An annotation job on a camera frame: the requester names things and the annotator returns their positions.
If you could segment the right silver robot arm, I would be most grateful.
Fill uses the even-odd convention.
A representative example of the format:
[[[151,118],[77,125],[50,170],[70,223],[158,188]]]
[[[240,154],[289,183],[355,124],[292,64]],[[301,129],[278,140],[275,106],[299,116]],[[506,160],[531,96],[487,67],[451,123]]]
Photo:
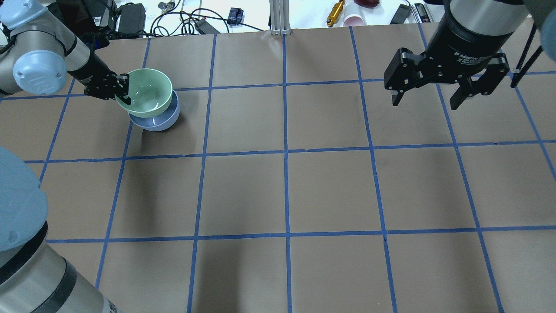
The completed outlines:
[[[445,0],[443,7],[425,51],[399,48],[385,70],[394,106],[407,91],[430,83],[459,85],[450,98],[453,110],[470,97],[490,95],[510,69],[500,49],[528,15],[540,32],[538,52],[555,59],[553,0]]]

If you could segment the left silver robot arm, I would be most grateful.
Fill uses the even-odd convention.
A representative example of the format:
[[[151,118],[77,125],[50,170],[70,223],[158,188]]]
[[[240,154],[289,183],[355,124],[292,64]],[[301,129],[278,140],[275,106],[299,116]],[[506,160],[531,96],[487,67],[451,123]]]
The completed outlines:
[[[37,0],[3,0],[1,96],[52,95],[70,74],[87,95],[128,97],[129,75],[117,75]],[[47,243],[47,197],[33,170],[1,148],[1,311],[119,313],[120,309]]]

